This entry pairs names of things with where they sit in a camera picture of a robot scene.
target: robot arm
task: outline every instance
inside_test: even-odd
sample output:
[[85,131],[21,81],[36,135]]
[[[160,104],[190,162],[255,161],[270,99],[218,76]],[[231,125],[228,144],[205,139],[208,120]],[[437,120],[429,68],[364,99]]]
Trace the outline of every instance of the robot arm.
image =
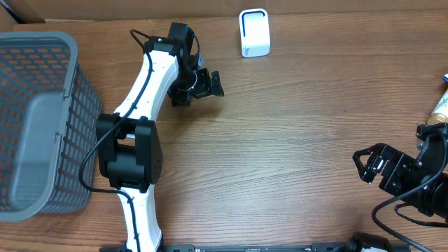
[[[97,139],[105,137],[98,147],[99,169],[112,187],[133,199],[140,251],[156,252],[162,243],[154,185],[161,174],[163,156],[155,121],[166,94],[173,106],[189,106],[191,97],[224,95],[219,73],[211,73],[210,78],[207,69],[199,69],[199,52],[190,55],[194,37],[188,25],[179,23],[171,24],[168,38],[152,36],[144,43],[143,65],[128,96],[113,115],[101,114],[97,120]],[[149,69],[152,73],[136,108],[123,118],[144,87]],[[123,119],[115,134],[106,135]],[[118,139],[127,137],[135,139],[135,146],[118,143]],[[119,197],[128,233],[125,251],[138,252],[130,203],[125,196]]]

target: wooden tabletop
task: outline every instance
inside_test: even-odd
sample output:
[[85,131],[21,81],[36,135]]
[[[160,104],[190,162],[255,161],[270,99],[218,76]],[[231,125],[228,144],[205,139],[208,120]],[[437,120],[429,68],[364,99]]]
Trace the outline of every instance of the wooden tabletop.
[[[224,97],[173,108],[157,120],[163,155],[155,187],[157,220],[168,244],[299,245],[345,241],[354,232],[383,235],[371,210],[391,196],[362,182],[354,151],[378,142],[412,156],[424,123],[446,87],[448,11],[271,15],[271,51],[241,56],[236,17],[20,24],[61,30],[107,113],[122,102],[141,68],[138,29],[166,36],[188,23]],[[94,185],[109,188],[96,170]],[[414,209],[405,212],[426,219]],[[393,208],[379,217],[435,251],[447,233],[417,227]],[[97,251],[126,242],[115,195],[94,194],[68,214],[0,224],[0,251]]]

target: gray plastic bin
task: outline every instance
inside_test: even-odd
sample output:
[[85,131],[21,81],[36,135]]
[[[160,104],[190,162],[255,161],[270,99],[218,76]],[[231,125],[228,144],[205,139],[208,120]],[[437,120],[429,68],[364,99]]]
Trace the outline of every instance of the gray plastic bin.
[[[0,33],[0,221],[88,203],[78,169],[101,110],[70,35]],[[87,184],[94,161],[84,171]]]

